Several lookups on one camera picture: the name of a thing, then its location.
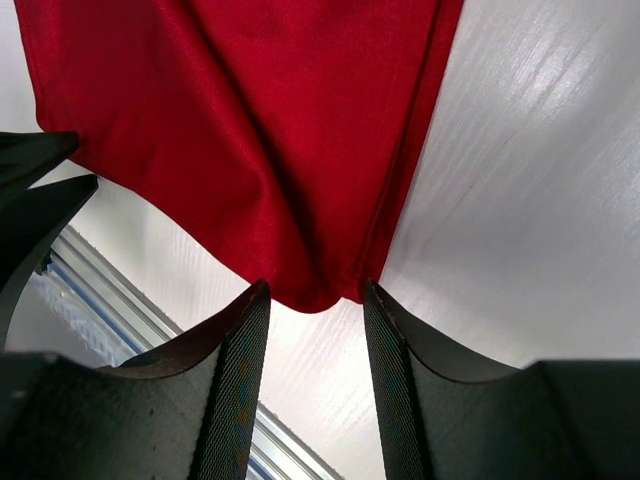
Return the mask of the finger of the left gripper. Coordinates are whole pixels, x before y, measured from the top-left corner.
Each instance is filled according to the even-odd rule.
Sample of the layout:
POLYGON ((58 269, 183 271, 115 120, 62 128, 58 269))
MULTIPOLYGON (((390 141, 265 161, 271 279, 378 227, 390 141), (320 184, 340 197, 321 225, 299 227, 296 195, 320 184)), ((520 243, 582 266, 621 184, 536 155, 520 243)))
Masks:
POLYGON ((1 199, 12 200, 74 153, 75 132, 1 133, 1 199))
POLYGON ((31 188, 1 210, 1 342, 32 272, 98 189, 89 174, 31 188))

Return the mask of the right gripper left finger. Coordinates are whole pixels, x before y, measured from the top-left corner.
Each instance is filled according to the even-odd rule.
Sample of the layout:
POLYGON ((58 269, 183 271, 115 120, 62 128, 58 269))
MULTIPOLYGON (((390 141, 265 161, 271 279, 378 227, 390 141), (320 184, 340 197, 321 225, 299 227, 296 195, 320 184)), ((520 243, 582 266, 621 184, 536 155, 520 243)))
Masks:
POLYGON ((117 367, 1 358, 5 479, 242 479, 271 295, 258 281, 211 318, 117 367))

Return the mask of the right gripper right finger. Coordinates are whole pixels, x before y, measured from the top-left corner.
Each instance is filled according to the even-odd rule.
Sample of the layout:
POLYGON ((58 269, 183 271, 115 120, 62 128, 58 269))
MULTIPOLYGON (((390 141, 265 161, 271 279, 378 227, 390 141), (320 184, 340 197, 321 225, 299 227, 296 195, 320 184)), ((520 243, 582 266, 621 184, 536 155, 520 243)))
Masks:
POLYGON ((635 479, 639 364, 481 355, 377 283, 364 324, 390 479, 635 479))

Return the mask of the red cloth napkin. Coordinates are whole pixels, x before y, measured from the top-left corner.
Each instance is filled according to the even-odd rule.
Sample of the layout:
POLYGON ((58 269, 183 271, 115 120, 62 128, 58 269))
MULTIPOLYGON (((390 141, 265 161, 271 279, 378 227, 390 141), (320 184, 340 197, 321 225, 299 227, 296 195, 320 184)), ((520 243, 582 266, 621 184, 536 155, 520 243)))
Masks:
POLYGON ((462 8, 16 3, 39 126, 303 313, 380 277, 462 8))

